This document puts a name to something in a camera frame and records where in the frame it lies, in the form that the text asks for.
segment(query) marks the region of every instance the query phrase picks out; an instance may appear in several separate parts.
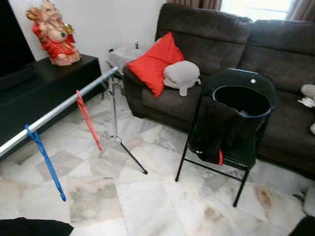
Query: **chair backrest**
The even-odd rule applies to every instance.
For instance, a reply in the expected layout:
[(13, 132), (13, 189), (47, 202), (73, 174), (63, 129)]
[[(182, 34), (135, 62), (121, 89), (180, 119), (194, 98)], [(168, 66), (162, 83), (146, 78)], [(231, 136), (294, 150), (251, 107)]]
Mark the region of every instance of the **chair backrest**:
[(196, 109), (194, 120), (193, 120), (193, 127), (196, 125), (198, 121), (199, 111), (200, 111), (200, 104), (202, 101), (202, 97), (210, 96), (212, 97), (213, 92), (222, 86), (242, 86), (250, 88), (263, 96), (265, 96), (271, 106), (271, 110), (268, 113), (268, 116), (264, 117), (262, 120), (261, 118), (254, 118), (251, 121), (248, 121), (249, 125), (252, 128), (258, 127), (256, 130), (256, 148), (260, 143), (263, 135), (266, 131), (269, 117), (277, 104), (277, 89), (273, 82), (265, 76), (259, 75), (254, 72), (244, 71), (239, 69), (226, 69), (224, 71), (216, 72), (209, 76), (207, 83), (204, 84), (202, 92), (200, 94), (200, 98), (198, 101), (198, 108)]

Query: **metal pole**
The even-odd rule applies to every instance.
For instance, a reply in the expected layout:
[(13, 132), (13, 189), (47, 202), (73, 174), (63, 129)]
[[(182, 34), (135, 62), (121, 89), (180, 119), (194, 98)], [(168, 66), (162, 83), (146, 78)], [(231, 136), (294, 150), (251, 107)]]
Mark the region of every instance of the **metal pole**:
[[(114, 74), (117, 71), (118, 67), (114, 67), (107, 71), (104, 75), (101, 75), (96, 80), (85, 86), (83, 89), (81, 89), (81, 95), (85, 95), (92, 89), (94, 89), (97, 85), (99, 85), (102, 81), (107, 79), (109, 76)], [(70, 98), (68, 98), (66, 101), (52, 109), (50, 112), (48, 112), (46, 115), (44, 115), (42, 118), (35, 121), (33, 124), (29, 126), (29, 129), (31, 132), (34, 132), (38, 130), (40, 127), (42, 127), (45, 123), (50, 121), (53, 117), (58, 115), (60, 112), (68, 108), (70, 105), (72, 105), (77, 100), (77, 95), (72, 95)], [(10, 139), (8, 142), (3, 144), (0, 147), (0, 156), (4, 155), (7, 151), (9, 151), (11, 148), (13, 148), (15, 145), (17, 145), (19, 142), (21, 142), (23, 139), (27, 137), (27, 130), (24, 129), (20, 133), (18, 133), (16, 136), (14, 136), (12, 139)]]
[(112, 121), (113, 121), (113, 136), (114, 138), (118, 137), (117, 129), (117, 114), (116, 114), (116, 97), (115, 97), (115, 88), (113, 86), (113, 77), (110, 76), (108, 80), (109, 90), (111, 91), (111, 106), (112, 106)]

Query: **gray sofa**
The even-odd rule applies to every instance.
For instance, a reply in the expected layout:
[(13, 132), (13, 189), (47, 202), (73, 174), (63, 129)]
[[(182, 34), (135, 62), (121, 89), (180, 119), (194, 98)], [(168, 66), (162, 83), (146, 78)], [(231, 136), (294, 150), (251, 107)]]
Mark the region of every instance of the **gray sofa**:
[[(202, 82), (225, 68), (270, 78), (278, 89), (278, 105), (258, 154), (315, 175), (315, 136), (309, 131), (315, 112), (297, 102), (301, 86), (315, 82), (315, 24), (278, 20), (253, 23), (245, 17), (167, 3), (160, 11), (156, 39), (168, 31), (173, 32), (185, 59), (200, 68)], [(190, 129), (202, 86), (189, 89), (187, 97), (165, 88), (154, 98), (125, 66), (124, 87), (135, 116)]]

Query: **marble floor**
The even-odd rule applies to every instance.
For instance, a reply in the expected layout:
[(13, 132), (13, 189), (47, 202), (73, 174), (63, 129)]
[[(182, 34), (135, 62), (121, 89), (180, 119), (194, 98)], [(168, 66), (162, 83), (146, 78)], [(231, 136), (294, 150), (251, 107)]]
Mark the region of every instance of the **marble floor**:
[(263, 161), (252, 169), (237, 208), (239, 183), (232, 179), (184, 163), (175, 182), (186, 133), (133, 117), (126, 99), (117, 100), (119, 135), (149, 174), (109, 140), (110, 103), (98, 95), (87, 107), (103, 151), (78, 110), (41, 134), (67, 201), (28, 143), (0, 162), (0, 219), (64, 221), (74, 227), (72, 236), (286, 236), (305, 216), (292, 194), (315, 183)]

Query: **gray plush toy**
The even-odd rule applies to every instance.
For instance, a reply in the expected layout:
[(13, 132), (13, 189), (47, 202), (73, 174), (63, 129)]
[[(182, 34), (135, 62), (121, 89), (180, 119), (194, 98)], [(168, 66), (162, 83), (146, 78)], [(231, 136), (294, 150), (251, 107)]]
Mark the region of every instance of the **gray plush toy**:
[[(310, 108), (315, 107), (315, 85), (303, 85), (301, 92), (305, 97), (298, 102)], [(315, 123), (310, 126), (310, 130), (315, 135)]]
[(196, 82), (201, 84), (199, 76), (198, 66), (184, 60), (165, 68), (163, 82), (168, 87), (179, 89), (180, 96), (187, 96), (187, 89), (193, 87)]

